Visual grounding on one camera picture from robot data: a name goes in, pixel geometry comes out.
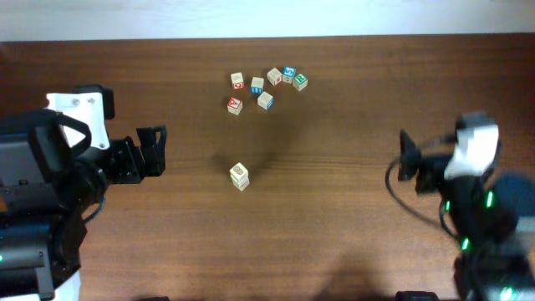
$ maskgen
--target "wooden table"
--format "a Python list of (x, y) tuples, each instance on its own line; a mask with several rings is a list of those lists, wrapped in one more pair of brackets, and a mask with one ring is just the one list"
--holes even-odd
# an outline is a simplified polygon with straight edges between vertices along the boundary
[[(81, 300), (354, 299), (397, 290), (456, 296), (458, 246), (385, 190), (398, 134), (451, 132), (460, 113), (500, 125), (501, 166), (535, 175), (535, 35), (2, 43), (3, 115), (46, 92), (115, 90), (110, 137), (167, 125), (167, 170), (112, 186), (81, 248)], [(232, 91), (230, 73), (291, 65), (275, 103)], [(244, 100), (229, 114), (231, 96)], [(237, 162), (251, 185), (236, 189)], [(416, 198), (436, 217), (438, 196)]]

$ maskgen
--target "green light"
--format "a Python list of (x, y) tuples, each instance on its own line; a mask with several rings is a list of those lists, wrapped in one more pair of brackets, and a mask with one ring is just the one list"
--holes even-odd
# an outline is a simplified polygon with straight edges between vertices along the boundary
[(462, 241), (461, 245), (462, 251), (466, 251), (468, 249), (468, 246), (470, 246), (470, 240), (468, 238), (465, 238), (465, 240)]
[(487, 208), (490, 208), (492, 206), (493, 201), (494, 201), (494, 193), (492, 191), (489, 191), (487, 194)]
[(501, 301), (509, 301), (512, 297), (512, 288), (504, 288), (502, 290), (502, 293), (500, 293), (500, 300)]

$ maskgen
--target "brown tabletop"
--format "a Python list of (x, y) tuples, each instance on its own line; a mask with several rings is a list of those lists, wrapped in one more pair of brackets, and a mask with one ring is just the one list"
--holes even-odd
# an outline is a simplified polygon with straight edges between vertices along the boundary
[[(81, 248), (81, 300), (326, 299), (435, 291), (452, 298), (459, 247), (407, 215), (384, 173), (405, 128), (452, 132), (460, 113), (500, 126), (501, 167), (535, 175), (535, 35), (142, 40), (0, 44), (2, 115), (47, 92), (106, 84), (112, 138), (166, 125), (167, 169), (112, 186)], [(266, 111), (230, 74), (296, 67)], [(231, 96), (244, 101), (227, 112)], [(228, 170), (241, 162), (240, 192)], [(440, 198), (416, 198), (437, 218)]]

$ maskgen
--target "white robot part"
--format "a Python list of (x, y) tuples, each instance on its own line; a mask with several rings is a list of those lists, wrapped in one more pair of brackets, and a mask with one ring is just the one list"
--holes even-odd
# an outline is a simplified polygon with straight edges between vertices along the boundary
[[(78, 301), (80, 286), (80, 271), (78, 271), (55, 290), (55, 298), (52, 301)], [(23, 296), (0, 298), (0, 301), (40, 301), (40, 298), (38, 294), (34, 293)]]
[[(110, 140), (104, 126), (104, 101), (101, 93), (60, 94), (48, 93), (47, 109), (84, 122), (91, 130), (91, 146), (107, 150)], [(64, 127), (69, 146), (76, 145), (84, 138), (84, 134)]]
[(457, 131), (457, 144), (444, 179), (481, 176), (492, 164), (498, 144), (498, 126), (485, 125)]

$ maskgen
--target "white background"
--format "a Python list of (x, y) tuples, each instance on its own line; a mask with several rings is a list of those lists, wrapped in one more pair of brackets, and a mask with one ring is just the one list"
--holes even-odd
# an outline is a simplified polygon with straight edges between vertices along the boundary
[(0, 0), (0, 41), (534, 31), (533, 0)]

